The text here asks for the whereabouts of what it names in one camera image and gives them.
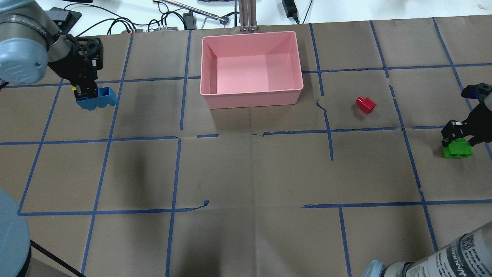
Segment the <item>white background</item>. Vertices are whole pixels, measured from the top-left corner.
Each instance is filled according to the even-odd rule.
[[[302,21],[306,14],[310,0],[295,0],[299,17]],[[64,7],[71,2],[61,0],[37,0],[38,4],[48,10],[51,7]],[[229,2],[201,2],[198,0],[177,0],[210,13],[223,16],[234,11],[234,1]],[[160,19],[157,4],[151,0],[94,0],[94,5],[105,7],[123,17],[127,17],[135,23],[148,23],[151,19]],[[258,25],[286,25],[295,24],[291,18],[286,18],[281,0],[257,0],[257,21]],[[170,10],[177,9],[169,4]],[[92,24],[106,18],[114,18],[114,15],[87,6],[71,6],[73,9],[82,12],[82,18],[72,29],[71,33],[77,35],[87,29]],[[424,17],[444,17],[459,15],[479,15],[492,14],[492,0],[313,0],[311,12],[306,23],[318,22],[341,22],[341,21],[360,21],[360,20],[380,20],[380,19],[400,19],[400,18],[424,18]],[[196,15],[197,28],[201,28],[204,17]],[[234,16],[231,17],[231,24],[234,26]],[[105,35],[111,21],[100,24],[91,29],[85,35]],[[173,15],[168,18],[168,26],[177,26],[183,30],[182,23]],[[208,19],[206,29],[223,28],[215,20]],[[113,34],[118,34],[125,30],[121,24],[116,24]]]

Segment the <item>pink bin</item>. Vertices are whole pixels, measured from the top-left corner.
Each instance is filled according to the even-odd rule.
[[[203,38],[200,94],[211,109],[295,104],[303,86],[293,31]]]

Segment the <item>plug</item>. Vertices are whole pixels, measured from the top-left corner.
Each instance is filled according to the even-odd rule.
[[[282,0],[283,9],[287,17],[292,17],[297,24],[299,24],[299,18],[297,16],[297,7],[294,0]]]

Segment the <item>qr code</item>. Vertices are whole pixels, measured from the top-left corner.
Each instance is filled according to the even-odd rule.
[[[468,249],[474,248],[475,242],[473,241],[473,235],[463,238],[461,240],[461,250],[467,251]]]

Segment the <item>blue plastic cover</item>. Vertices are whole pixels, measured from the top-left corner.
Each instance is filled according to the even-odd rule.
[[[33,84],[44,77],[48,52],[41,44],[27,38],[0,42],[0,78],[14,84]]]
[[[0,12],[13,10],[31,2],[34,0],[0,0]]]
[[[96,98],[79,98],[75,99],[75,102],[82,108],[88,110],[95,110],[96,107],[104,108],[108,104],[114,106],[118,103],[116,93],[110,87],[100,88],[97,92]]]
[[[28,223],[17,215],[19,206],[0,189],[0,274],[15,277],[26,262],[31,239]]]
[[[383,267],[383,263],[374,260],[366,267],[366,270],[364,270],[361,277],[381,277]]]

